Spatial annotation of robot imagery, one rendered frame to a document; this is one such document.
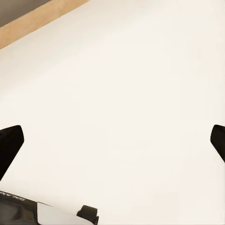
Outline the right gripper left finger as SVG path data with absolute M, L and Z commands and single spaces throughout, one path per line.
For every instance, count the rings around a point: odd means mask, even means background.
M 20 124 L 0 130 L 0 181 L 24 144 Z

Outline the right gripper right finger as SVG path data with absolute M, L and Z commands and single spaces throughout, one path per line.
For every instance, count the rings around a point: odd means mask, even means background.
M 221 158 L 225 161 L 225 127 L 217 124 L 214 125 L 210 141 Z

